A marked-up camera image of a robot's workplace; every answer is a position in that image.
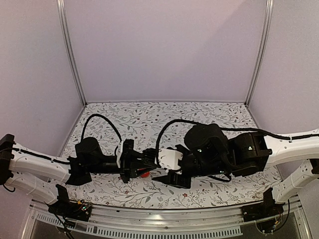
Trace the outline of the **red round charging case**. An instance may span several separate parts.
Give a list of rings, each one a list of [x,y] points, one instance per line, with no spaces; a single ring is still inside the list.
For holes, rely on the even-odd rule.
[[[146,173],[141,175],[141,178],[148,178],[149,176],[150,176],[150,173],[146,172]]]

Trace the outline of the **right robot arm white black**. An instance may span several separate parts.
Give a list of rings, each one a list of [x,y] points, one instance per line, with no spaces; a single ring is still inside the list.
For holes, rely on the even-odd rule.
[[[266,167],[292,161],[301,165],[283,182],[264,193],[258,213],[268,217],[310,182],[319,177],[319,131],[274,134],[261,129],[239,128],[228,139],[217,124],[196,124],[184,136],[184,146],[159,149],[157,163],[167,171],[154,178],[176,188],[189,189],[194,177],[215,175],[246,177]]]

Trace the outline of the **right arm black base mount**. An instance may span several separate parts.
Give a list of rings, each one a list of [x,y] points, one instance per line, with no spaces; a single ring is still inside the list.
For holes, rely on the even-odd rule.
[[[243,220],[250,222],[281,214],[284,204],[275,202],[273,188],[269,188],[263,193],[262,202],[241,207]]]

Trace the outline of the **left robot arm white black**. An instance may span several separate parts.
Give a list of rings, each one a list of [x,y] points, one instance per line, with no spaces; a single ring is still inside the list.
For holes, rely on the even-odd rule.
[[[63,216],[80,210],[83,202],[72,203],[65,185],[91,182],[92,173],[119,174],[124,183],[155,169],[155,150],[133,149],[131,139],[121,144],[116,155],[105,155],[96,138],[76,144],[76,157],[55,157],[30,150],[14,141],[12,134],[0,140],[0,183],[18,188]]]

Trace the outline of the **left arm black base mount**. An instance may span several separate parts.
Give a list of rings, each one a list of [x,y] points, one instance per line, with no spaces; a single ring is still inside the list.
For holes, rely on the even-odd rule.
[[[71,202],[65,187],[59,184],[56,184],[55,187],[58,193],[57,201],[53,204],[48,204],[49,212],[63,218],[88,222],[92,212],[92,204],[84,200]]]

